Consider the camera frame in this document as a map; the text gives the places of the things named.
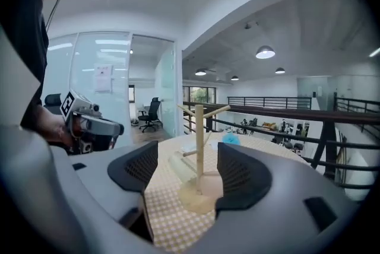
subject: railing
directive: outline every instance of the railing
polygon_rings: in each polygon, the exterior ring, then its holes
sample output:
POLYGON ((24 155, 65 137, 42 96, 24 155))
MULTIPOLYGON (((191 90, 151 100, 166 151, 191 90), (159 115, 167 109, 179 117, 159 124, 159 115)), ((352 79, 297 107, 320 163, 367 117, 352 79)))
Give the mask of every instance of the railing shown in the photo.
POLYGON ((273 109, 311 109, 310 97, 228 97, 229 105, 270 107, 273 109))
MULTIPOLYGON (((370 113, 380 116, 380 102, 349 99, 349 98, 334 98, 334 110, 352 113, 370 113)), ((357 124, 362 132, 367 132, 377 140, 380 140, 380 126, 379 125, 365 125, 357 124)))
MULTIPOLYGON (((199 104, 199 103, 184 102, 183 104, 187 106, 195 106, 196 104, 199 104)), ((222 104, 205 104, 205 103, 202 105, 205 107, 205 113, 212 112, 213 110, 216 110, 225 106, 222 104)), ((368 167, 351 166, 351 165, 340 164, 336 162, 321 161, 322 153, 325 148, 335 149, 335 150, 337 149, 337 147, 358 148, 362 150, 380 150, 380 145, 337 142, 337 141, 330 140, 328 137, 328 130, 331 127, 331 125, 332 127, 334 127, 333 125, 334 122, 351 123, 351 124, 358 124, 358 125, 362 125, 363 123, 371 124, 371 125, 379 125, 380 117, 372 113, 347 113, 347 112, 339 112, 339 111, 326 112, 326 111, 317 111, 317 110, 285 110, 285 109, 272 110, 272 109, 265 109, 263 107, 234 106, 234 105, 231 105, 231 109, 229 111, 254 114, 254 115, 274 116, 274 117, 289 118, 289 119, 323 121, 321 137, 320 139, 316 139, 316 138, 308 138, 304 136, 289 135, 289 134, 284 134, 281 132, 268 131, 266 129, 261 129, 261 128, 257 128, 253 126, 239 125, 239 124, 235 124, 235 123, 231 123, 231 122, 227 122, 223 120, 218 120, 214 118, 206 119, 206 125, 204 126, 204 128, 206 129, 206 132, 208 131, 216 132, 212 129, 212 126, 213 126, 213 122, 218 122, 224 125, 233 126, 235 128, 246 129, 247 131, 251 131, 251 132, 271 135, 273 137, 287 138, 287 139, 293 139, 293 140, 302 141, 302 142, 316 143, 318 144, 318 146, 315 151, 314 157, 313 158, 303 157, 303 159, 306 162, 311 164, 311 167, 313 169, 316 169, 317 166, 325 166, 326 169, 329 167, 329 168, 334 168, 334 169, 366 171, 366 172, 377 172, 380 170, 380 166, 368 166, 368 167)), ((188 128, 192 132, 195 132, 195 130, 190 129, 186 125, 184 125, 184 127, 188 128)), ((341 182, 334 182, 334 183, 338 185, 339 187, 345 188, 345 189, 370 189, 372 187, 372 185, 351 185, 351 184, 346 184, 346 183, 341 183, 341 182)))

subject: wooden peg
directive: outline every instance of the wooden peg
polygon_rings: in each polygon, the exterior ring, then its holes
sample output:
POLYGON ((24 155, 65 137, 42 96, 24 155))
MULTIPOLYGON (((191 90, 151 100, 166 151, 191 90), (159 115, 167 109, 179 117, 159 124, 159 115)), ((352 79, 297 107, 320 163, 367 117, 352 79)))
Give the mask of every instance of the wooden peg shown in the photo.
POLYGON ((231 109, 231 107, 229 105, 226 105, 226 106, 223 106, 222 108, 217 109, 217 110, 215 110, 215 111, 213 111, 211 113, 207 113, 206 115, 203 116, 203 118, 205 119, 205 118, 214 116, 216 114, 219 114, 221 112, 225 112, 226 110, 230 110, 230 109, 231 109))
MULTIPOLYGON (((212 132, 207 133, 207 137, 206 137, 206 139, 203 142, 203 147, 205 147, 207 141, 210 139, 211 133, 212 132)), ((183 153, 182 156, 188 157, 188 156, 191 156, 191 155, 195 155, 196 153, 197 153, 197 151, 187 152, 187 153, 183 153)))
POLYGON ((178 105, 178 104, 177 104, 177 106, 178 106, 180 109, 182 109, 185 113, 189 114, 190 116, 195 117, 195 113, 190 112, 188 109, 186 109, 186 108, 183 107, 182 105, 178 105))

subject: office chair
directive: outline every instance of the office chair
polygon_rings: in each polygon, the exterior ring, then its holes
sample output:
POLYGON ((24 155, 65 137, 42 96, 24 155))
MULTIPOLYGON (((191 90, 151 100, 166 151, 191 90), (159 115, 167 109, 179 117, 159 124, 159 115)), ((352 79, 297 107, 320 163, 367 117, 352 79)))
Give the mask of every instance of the office chair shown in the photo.
MULTIPOLYGON (((153 98, 153 99, 152 99, 152 102, 159 102, 159 98, 158 98, 158 97, 153 98)), ((139 110, 139 112, 141 112, 141 115, 144 116, 146 110, 139 110)), ((152 122, 153 122, 153 123, 159 123, 159 124, 161 124, 161 127, 162 127, 162 128, 164 127, 164 124, 160 121, 159 118, 157 118, 157 120, 153 120, 152 122)))
POLYGON ((156 131, 155 126, 158 126, 158 125, 153 124, 153 121, 156 121, 159 119, 159 117, 157 115, 157 111, 160 107, 160 104, 161 104, 161 102, 159 102, 158 99, 157 99, 157 101, 152 100, 152 102, 150 103, 148 115, 138 117, 138 120, 145 121, 147 123, 146 125, 142 125, 139 127, 139 129, 144 128, 142 130, 142 132, 145 132, 145 130, 147 128, 153 128, 154 131, 156 131))
POLYGON ((59 108, 61 104, 61 94, 51 94, 46 96, 44 107, 50 110, 54 115, 60 115, 61 110, 59 108))

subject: floor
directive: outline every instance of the floor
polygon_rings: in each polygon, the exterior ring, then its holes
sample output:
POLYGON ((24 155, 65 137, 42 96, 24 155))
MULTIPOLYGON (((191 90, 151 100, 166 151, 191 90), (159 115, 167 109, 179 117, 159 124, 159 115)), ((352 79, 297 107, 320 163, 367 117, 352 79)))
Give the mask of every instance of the floor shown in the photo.
MULTIPOLYGON (((140 125, 145 125, 145 122, 140 121, 140 125)), ((132 132, 132 138, 133 142, 135 144, 142 143, 146 141, 154 141, 157 140, 158 142, 162 142, 164 140, 168 140, 171 137, 167 134, 167 132, 161 127, 161 124, 159 126, 155 126, 156 131, 154 131, 153 128, 147 128, 144 133, 142 133, 142 129, 138 129, 138 126, 132 126, 131 132, 132 132)))

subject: white table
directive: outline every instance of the white table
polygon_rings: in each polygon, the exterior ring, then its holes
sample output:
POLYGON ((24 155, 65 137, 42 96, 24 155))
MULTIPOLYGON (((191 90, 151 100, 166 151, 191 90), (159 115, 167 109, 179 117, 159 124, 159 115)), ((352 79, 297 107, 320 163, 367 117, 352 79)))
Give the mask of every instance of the white table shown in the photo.
MULTIPOLYGON (((213 139, 220 142, 223 135, 225 134, 213 133, 209 142, 213 139)), ((242 146, 307 164, 292 151, 272 142, 254 136, 238 135, 238 137, 242 146)), ((195 141, 195 134, 159 143, 159 165, 145 190, 154 244, 168 252, 178 253, 190 247, 213 225, 215 219, 215 211, 198 215, 183 209, 178 199, 181 181, 170 168, 168 159, 175 151, 180 151, 181 147, 192 141, 195 141)), ((188 158, 195 162, 196 155, 188 158)), ((209 144, 204 150, 204 170, 205 172, 217 170, 217 151, 214 151, 209 144)))

